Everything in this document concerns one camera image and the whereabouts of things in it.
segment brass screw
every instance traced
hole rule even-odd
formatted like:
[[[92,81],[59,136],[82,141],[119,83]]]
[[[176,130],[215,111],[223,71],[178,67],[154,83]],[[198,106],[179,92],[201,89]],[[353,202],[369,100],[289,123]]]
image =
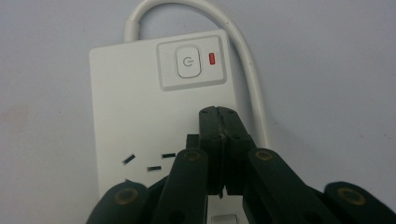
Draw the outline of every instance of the brass screw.
[[[134,202],[139,193],[134,188],[121,189],[114,195],[114,201],[119,205],[125,205]]]
[[[189,151],[184,154],[184,158],[188,161],[198,161],[201,158],[201,154],[196,151]]]
[[[262,161],[269,161],[274,156],[270,152],[267,152],[267,151],[258,151],[258,152],[256,152],[256,157]]]
[[[344,201],[355,205],[364,205],[366,204],[366,199],[363,195],[357,192],[354,189],[349,188],[340,188],[337,190],[338,196],[342,198]]]

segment white plastic casing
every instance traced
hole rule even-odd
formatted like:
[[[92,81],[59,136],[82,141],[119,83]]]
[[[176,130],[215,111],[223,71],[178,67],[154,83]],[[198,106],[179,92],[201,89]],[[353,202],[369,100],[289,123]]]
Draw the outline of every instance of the white plastic casing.
[[[201,71],[198,76],[183,78],[177,68],[177,52],[190,47],[199,52]],[[210,64],[211,52],[215,64]],[[181,51],[183,56],[186,53],[196,57],[194,50]],[[101,197],[125,179],[149,187],[167,176],[174,158],[163,158],[163,154],[178,153],[185,148],[187,134],[199,133],[201,109],[215,105],[237,111],[229,57],[229,42],[223,30],[91,51]],[[134,159],[125,164],[132,155]],[[161,170],[149,171],[159,166]],[[209,223],[212,216],[244,216],[240,198],[217,198],[209,197]]]

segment cable strain relief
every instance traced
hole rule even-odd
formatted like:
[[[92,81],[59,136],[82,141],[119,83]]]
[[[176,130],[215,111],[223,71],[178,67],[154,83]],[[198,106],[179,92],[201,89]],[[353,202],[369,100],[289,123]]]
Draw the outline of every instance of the cable strain relief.
[[[127,20],[124,26],[123,42],[130,43],[139,38],[139,23],[136,21]]]

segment extension socket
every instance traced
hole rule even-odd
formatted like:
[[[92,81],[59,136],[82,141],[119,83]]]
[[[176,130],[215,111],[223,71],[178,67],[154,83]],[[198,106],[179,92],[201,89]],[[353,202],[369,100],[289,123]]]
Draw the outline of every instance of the extension socket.
[[[223,30],[93,49],[90,60],[100,197],[125,179],[149,187],[167,176],[201,109],[237,111]],[[208,218],[224,214],[210,198]],[[221,211],[243,216],[240,198],[223,202],[235,200]]]

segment stain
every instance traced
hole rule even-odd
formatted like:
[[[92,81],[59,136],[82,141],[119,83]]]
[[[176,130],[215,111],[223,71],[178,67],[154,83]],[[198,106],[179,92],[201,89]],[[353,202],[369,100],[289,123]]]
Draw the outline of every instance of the stain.
[[[14,105],[0,114],[0,123],[5,123],[10,133],[22,133],[27,124],[29,105]]]

